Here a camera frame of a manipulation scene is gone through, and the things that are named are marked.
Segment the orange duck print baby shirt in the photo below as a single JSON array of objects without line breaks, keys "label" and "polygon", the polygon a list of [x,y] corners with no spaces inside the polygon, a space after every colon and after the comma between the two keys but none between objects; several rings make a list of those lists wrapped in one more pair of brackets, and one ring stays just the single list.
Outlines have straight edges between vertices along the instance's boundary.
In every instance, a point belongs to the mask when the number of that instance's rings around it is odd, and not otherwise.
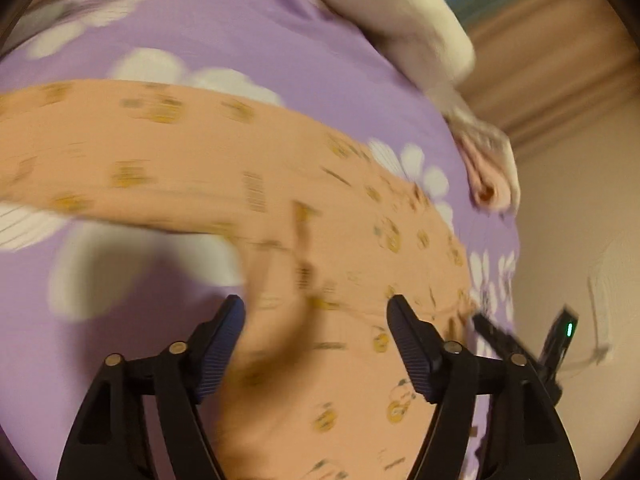
[{"label": "orange duck print baby shirt", "polygon": [[206,432],[232,479],[403,479],[433,409],[386,323],[462,335],[465,249],[419,185],[258,96],[75,80],[1,99],[1,423],[41,478],[104,356],[225,292],[246,322]]}]

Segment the folded pink and cream clothes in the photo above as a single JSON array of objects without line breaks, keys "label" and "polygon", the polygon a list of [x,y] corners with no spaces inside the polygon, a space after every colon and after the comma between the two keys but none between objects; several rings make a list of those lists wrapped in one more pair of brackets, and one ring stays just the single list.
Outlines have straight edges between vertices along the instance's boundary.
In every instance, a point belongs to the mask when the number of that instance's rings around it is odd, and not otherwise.
[{"label": "folded pink and cream clothes", "polygon": [[515,216],[521,187],[509,137],[478,118],[451,84],[439,84],[426,95],[445,119],[468,174],[475,205]]}]

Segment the purple floral bed sheet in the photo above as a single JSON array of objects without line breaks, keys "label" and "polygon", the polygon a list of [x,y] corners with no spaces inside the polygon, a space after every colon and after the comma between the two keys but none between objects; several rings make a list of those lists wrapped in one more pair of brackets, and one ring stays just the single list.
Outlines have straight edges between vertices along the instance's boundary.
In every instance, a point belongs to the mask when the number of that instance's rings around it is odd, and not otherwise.
[{"label": "purple floral bed sheet", "polygon": [[478,208],[431,99],[321,0],[67,0],[68,13],[1,62],[1,99],[42,84],[114,80],[258,96],[367,145],[436,205],[463,245],[470,313],[504,306],[512,214]]}]

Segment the beige curtain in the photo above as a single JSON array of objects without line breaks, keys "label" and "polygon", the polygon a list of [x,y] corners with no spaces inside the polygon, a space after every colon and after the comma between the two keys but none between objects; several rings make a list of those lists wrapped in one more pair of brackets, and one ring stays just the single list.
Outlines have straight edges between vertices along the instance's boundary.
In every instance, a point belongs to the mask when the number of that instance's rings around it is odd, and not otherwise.
[{"label": "beige curtain", "polygon": [[514,151],[557,139],[639,93],[639,50],[606,0],[515,0],[469,31],[461,85]]}]

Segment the white fluffy blanket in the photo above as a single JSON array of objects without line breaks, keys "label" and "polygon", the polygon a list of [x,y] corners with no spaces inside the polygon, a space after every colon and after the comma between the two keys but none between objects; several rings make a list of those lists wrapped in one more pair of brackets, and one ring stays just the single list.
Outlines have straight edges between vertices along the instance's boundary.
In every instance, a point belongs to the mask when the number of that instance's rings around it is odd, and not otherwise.
[{"label": "white fluffy blanket", "polygon": [[471,39],[445,0],[321,0],[373,35],[373,44],[423,91],[472,72]]}]

